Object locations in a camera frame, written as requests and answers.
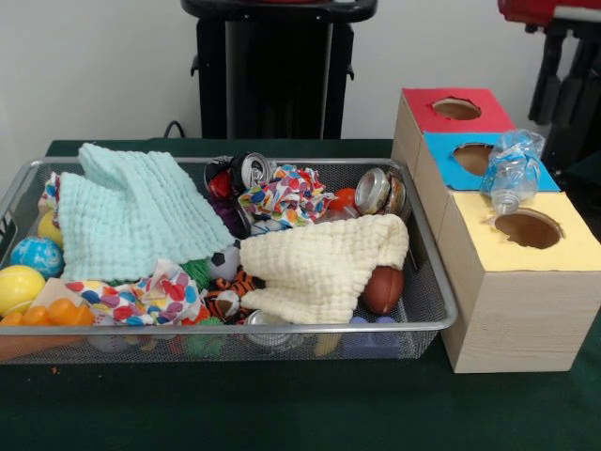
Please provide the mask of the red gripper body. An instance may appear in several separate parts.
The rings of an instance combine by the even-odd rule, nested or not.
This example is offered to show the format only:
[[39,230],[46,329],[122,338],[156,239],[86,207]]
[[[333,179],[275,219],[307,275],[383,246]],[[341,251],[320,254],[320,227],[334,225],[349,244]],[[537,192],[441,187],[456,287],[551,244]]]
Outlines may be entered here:
[[497,5],[508,22],[600,22],[600,0],[498,0]]

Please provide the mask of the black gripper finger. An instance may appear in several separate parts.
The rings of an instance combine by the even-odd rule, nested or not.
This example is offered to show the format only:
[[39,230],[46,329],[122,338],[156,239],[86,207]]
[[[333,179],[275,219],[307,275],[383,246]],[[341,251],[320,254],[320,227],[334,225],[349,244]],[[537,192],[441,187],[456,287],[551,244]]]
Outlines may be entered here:
[[570,110],[562,94],[562,80],[558,69],[562,46],[568,35],[565,25],[549,25],[544,29],[545,42],[542,61],[533,91],[529,119],[537,125],[568,125]]
[[568,127],[575,114],[585,82],[600,52],[600,42],[581,40],[578,43],[568,74],[563,79],[556,103],[556,125]]

